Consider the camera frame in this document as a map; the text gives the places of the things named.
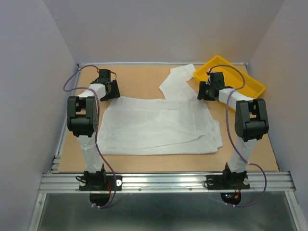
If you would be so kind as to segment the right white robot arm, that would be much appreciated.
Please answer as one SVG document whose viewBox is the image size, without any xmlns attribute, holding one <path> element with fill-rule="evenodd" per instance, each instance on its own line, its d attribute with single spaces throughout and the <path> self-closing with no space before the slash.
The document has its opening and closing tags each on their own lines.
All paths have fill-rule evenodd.
<svg viewBox="0 0 308 231">
<path fill-rule="evenodd" d="M 234 189 L 242 186 L 248 189 L 247 166 L 257 142 L 268 133 L 269 122 L 266 103 L 263 99 L 253 99 L 225 86 L 222 72 L 209 72 L 208 80 L 199 84 L 197 98 L 205 101 L 219 101 L 226 109 L 235 111 L 234 128 L 238 137 L 232 142 L 234 148 L 230 160 L 220 175 L 207 175 L 206 187 L 210 190 Z"/>
</svg>

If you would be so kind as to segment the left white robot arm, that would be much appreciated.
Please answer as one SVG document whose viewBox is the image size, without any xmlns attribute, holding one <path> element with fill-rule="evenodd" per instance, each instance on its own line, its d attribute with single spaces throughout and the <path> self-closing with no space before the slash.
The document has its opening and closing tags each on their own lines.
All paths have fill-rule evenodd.
<svg viewBox="0 0 308 231">
<path fill-rule="evenodd" d="M 99 68 L 97 72 L 98 77 L 88 87 L 72 89 L 83 90 L 81 94 L 67 99 L 67 128 L 77 138 L 85 161 L 83 175 L 76 177 L 84 191 L 110 185 L 97 144 L 100 102 L 120 97 L 117 81 L 111 79 L 115 72 Z"/>
</svg>

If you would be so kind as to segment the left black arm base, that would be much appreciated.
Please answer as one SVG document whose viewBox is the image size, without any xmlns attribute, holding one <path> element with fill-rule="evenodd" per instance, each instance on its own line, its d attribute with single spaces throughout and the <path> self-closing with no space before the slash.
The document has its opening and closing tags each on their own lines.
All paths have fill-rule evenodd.
<svg viewBox="0 0 308 231">
<path fill-rule="evenodd" d="M 116 175 L 116 180 L 113 175 L 107 175 L 103 177 L 102 175 L 89 175 L 89 176 L 76 176 L 76 180 L 79 182 L 79 190 L 80 191 L 109 191 L 110 188 L 112 191 L 116 189 L 116 191 L 122 190 L 122 183 L 118 183 L 122 181 L 122 176 Z"/>
</svg>

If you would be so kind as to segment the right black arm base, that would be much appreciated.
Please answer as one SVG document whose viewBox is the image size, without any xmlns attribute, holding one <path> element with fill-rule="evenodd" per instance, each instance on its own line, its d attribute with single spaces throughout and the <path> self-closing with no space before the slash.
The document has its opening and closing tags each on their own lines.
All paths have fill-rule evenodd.
<svg viewBox="0 0 308 231">
<path fill-rule="evenodd" d="M 233 178 L 225 178 L 223 175 L 206 175 L 206 187 L 209 190 L 248 190 L 250 184 L 248 176 L 239 176 Z"/>
</svg>

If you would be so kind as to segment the white long sleeve shirt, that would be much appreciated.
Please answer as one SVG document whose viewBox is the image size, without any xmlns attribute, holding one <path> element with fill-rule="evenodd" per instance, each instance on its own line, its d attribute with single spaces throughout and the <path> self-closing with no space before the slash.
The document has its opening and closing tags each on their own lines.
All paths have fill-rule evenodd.
<svg viewBox="0 0 308 231">
<path fill-rule="evenodd" d="M 222 147 L 220 126 L 189 86 L 193 64 L 172 68 L 163 99 L 120 97 L 103 114 L 98 146 L 104 154 L 211 154 Z"/>
</svg>

